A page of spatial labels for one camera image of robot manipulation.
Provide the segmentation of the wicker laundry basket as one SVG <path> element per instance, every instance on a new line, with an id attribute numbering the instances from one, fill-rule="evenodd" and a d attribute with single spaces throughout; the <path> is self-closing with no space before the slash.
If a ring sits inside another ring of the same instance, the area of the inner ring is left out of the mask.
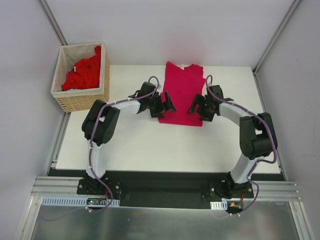
<path id="1" fill-rule="evenodd" d="M 61 85 L 66 81 L 75 63 L 95 55 L 95 47 L 101 47 L 99 87 L 74 91 L 62 91 Z M 63 45 L 59 49 L 50 93 L 66 113 L 88 110 L 95 100 L 109 100 L 110 63 L 106 46 L 103 42 Z"/>

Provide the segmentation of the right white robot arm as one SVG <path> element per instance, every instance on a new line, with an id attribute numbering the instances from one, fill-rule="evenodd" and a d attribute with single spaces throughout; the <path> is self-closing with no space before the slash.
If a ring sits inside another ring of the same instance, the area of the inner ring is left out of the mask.
<path id="1" fill-rule="evenodd" d="M 209 86 L 206 95 L 197 93 L 188 113 L 197 113 L 206 122 L 211 122 L 214 116 L 224 117 L 239 127 L 241 155 L 224 182 L 215 188 L 219 197 L 237 197 L 249 187 L 258 163 L 266 163 L 265 157 L 277 152 L 278 142 L 271 115 L 267 112 L 253 113 L 233 99 L 224 98 L 219 85 Z"/>

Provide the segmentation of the magenta t shirt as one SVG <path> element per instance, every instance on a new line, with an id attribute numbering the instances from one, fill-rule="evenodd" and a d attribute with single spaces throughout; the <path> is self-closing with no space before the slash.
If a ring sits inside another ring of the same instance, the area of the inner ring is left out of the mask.
<path id="1" fill-rule="evenodd" d="M 163 91 L 168 92 L 176 112 L 166 111 L 161 124 L 201 127 L 203 121 L 196 113 L 188 113 L 194 97 L 202 94 L 205 79 L 204 68 L 192 64 L 181 68 L 171 62 L 166 63 Z"/>

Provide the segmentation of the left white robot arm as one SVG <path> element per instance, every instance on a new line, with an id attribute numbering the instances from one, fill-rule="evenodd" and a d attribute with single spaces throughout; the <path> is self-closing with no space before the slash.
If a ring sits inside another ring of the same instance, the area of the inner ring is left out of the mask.
<path id="1" fill-rule="evenodd" d="M 106 173 L 106 147 L 120 117 L 149 110 L 151 118 L 162 119 L 165 112 L 177 112 L 170 94 L 166 91 L 162 100 L 159 88 L 159 85 L 145 81 L 140 89 L 126 99 L 115 102 L 96 100 L 93 103 L 81 126 L 88 144 L 88 165 L 79 184 L 82 187 L 78 188 L 81 192 L 87 190 L 99 195 L 109 190 L 103 178 Z"/>

